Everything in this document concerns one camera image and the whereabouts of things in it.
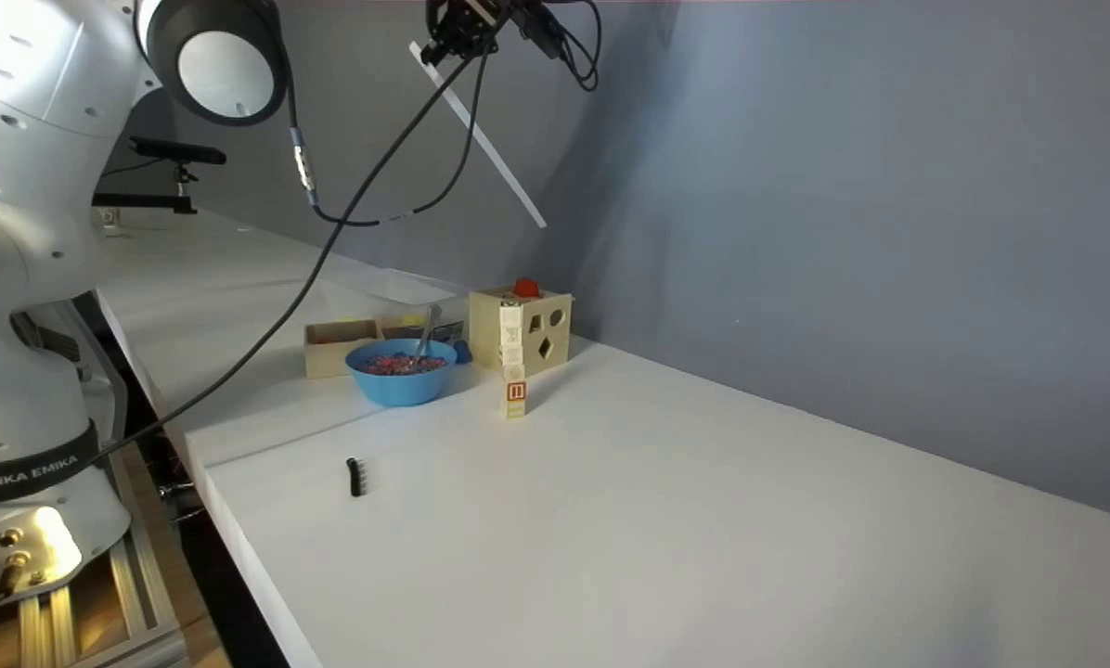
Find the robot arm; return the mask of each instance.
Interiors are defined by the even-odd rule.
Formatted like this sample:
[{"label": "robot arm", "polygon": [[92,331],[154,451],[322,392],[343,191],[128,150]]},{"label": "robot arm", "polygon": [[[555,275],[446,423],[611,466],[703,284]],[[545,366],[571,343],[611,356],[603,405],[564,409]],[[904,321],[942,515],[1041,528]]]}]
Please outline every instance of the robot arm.
[{"label": "robot arm", "polygon": [[88,466],[77,366],[12,321],[97,284],[92,190],[145,91],[169,81],[218,122],[280,106],[269,17],[264,0],[0,0],[0,601],[67,582],[130,524]]}]

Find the white table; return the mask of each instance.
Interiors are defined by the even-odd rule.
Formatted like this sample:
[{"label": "white table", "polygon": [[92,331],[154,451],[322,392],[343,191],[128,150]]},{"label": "white table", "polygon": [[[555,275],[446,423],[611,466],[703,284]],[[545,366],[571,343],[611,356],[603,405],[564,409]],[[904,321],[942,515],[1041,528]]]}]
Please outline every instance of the white table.
[{"label": "white table", "polygon": [[[101,299],[164,413],[259,335],[311,247],[195,220],[111,256]],[[436,298],[338,261],[175,423],[289,664],[1110,668],[1107,513],[611,343],[543,376],[526,419],[495,377],[404,413],[302,377],[302,321]]]}]

